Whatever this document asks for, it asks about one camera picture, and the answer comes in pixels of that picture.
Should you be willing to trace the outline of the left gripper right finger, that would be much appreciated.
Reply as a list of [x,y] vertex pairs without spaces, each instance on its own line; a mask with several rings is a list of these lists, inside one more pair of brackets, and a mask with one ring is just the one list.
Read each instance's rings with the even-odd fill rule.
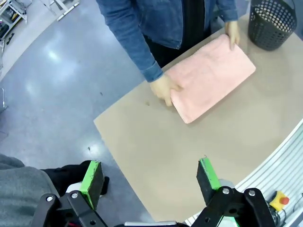
[[194,221],[194,227],[218,227],[226,217],[231,217],[237,227],[275,226],[262,192],[257,188],[239,192],[222,186],[209,158],[198,161],[196,178],[206,207]]

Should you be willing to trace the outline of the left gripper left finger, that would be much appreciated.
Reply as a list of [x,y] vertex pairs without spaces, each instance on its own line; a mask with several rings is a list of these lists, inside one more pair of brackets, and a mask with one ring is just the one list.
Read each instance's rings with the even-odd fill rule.
[[79,190],[62,197],[44,194],[37,206],[32,227],[105,227],[97,213],[101,195],[107,192],[109,178],[102,172],[101,162],[91,161]]

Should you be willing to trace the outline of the person's right hand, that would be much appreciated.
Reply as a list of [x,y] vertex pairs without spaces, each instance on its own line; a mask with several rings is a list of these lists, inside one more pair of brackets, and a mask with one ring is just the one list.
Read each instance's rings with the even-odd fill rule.
[[155,96],[163,100],[166,106],[172,106],[171,90],[181,91],[183,89],[166,74],[150,82],[149,85]]

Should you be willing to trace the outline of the person's left hand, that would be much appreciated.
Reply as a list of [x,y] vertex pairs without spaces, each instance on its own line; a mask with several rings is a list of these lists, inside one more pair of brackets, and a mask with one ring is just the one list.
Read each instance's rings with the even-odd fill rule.
[[230,21],[225,23],[225,33],[229,36],[230,49],[233,50],[235,45],[240,42],[240,32],[238,21]]

